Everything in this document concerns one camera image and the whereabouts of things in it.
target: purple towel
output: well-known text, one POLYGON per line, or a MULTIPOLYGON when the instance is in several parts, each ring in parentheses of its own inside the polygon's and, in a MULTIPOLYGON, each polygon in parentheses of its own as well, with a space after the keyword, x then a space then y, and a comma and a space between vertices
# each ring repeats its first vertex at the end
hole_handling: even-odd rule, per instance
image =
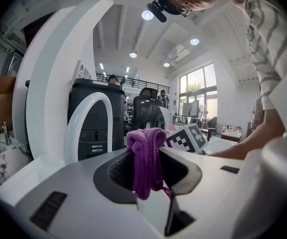
POLYGON ((160 128, 138 129, 126 137, 127 146, 134 153, 133 190, 139 199, 147 200, 151 189, 170 190, 163 187, 163 168, 159 159, 159 148, 166 140, 165 132, 160 128))

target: ceiling light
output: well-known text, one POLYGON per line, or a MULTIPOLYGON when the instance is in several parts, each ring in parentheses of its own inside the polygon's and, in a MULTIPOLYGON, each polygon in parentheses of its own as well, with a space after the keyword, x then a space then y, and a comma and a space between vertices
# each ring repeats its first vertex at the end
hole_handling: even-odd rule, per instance
POLYGON ((142 17, 143 17, 144 20, 152 20, 153 14, 152 14, 151 11, 145 10, 145 11, 142 13, 142 17))
POLYGON ((130 53, 130 57, 132 57, 132 58, 136 58, 136 57, 137 57, 137 53, 135 53, 135 52, 131 52, 131 53, 130 53))
POLYGON ((198 45, 199 39, 197 39, 197 38, 192 38, 190 43, 191 43, 192 45, 198 45))

